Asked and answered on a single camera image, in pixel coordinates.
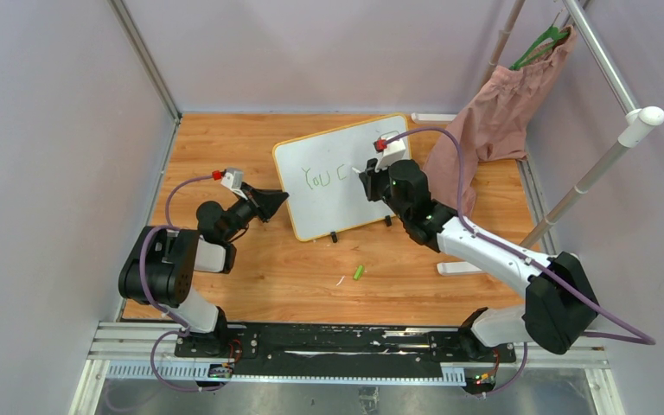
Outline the yellow-framed whiteboard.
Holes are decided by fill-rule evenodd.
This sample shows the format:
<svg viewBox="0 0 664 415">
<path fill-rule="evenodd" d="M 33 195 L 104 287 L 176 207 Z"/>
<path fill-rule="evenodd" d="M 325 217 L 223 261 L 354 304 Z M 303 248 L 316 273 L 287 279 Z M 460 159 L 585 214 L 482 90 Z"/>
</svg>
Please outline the yellow-framed whiteboard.
<svg viewBox="0 0 664 415">
<path fill-rule="evenodd" d="M 302 242 L 331 231 L 394 216 L 382 201 L 368 201 L 358 174 L 377 158 L 374 141 L 390 131 L 408 130 L 405 115 L 372 118 L 360 123 L 276 144 L 272 157 L 296 238 Z"/>
</svg>

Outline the green marker cap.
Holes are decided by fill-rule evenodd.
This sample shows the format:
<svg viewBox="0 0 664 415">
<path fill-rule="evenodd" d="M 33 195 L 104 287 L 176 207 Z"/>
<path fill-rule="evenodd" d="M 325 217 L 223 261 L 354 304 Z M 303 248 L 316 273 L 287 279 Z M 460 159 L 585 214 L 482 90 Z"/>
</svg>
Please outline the green marker cap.
<svg viewBox="0 0 664 415">
<path fill-rule="evenodd" d="M 359 265 L 355 270 L 355 273 L 353 275 L 353 280 L 355 281 L 359 280 L 364 274 L 364 272 L 365 272 L 365 267 L 363 265 Z"/>
</svg>

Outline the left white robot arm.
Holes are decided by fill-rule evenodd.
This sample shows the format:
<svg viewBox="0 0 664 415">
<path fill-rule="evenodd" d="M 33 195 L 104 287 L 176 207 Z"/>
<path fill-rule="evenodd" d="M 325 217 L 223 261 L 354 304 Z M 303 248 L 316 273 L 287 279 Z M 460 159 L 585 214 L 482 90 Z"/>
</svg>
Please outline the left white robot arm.
<svg viewBox="0 0 664 415">
<path fill-rule="evenodd" d="M 194 288 L 193 276 L 198 271 L 228 274 L 237 256 L 235 239 L 252 220 L 269 221 L 288 197 L 281 189 L 258 189 L 243 182 L 232 206 L 202 203 L 195 212 L 195 229 L 145 227 L 118 274 L 119 295 L 179 323 L 183 344 L 210 357 L 222 356 L 236 343 L 226 314 Z"/>
</svg>

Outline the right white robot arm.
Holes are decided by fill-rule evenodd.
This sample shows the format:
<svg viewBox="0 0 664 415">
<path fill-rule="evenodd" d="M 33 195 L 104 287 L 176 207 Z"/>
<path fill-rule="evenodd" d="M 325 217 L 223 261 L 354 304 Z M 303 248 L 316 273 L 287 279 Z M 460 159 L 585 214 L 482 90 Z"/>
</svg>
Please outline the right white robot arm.
<svg viewBox="0 0 664 415">
<path fill-rule="evenodd" d="M 376 169 L 376 163 L 369 160 L 358 174 L 365 196 L 385 203 L 410 239 L 474 265 L 524 300 L 521 306 L 473 312 L 458 330 L 464 357 L 480 361 L 494 347 L 512 342 L 534 342 L 565 354 L 596 319 L 589 304 L 597 299 L 576 256 L 535 252 L 477 227 L 431 197 L 425 173 L 413 160 L 384 169 Z"/>
</svg>

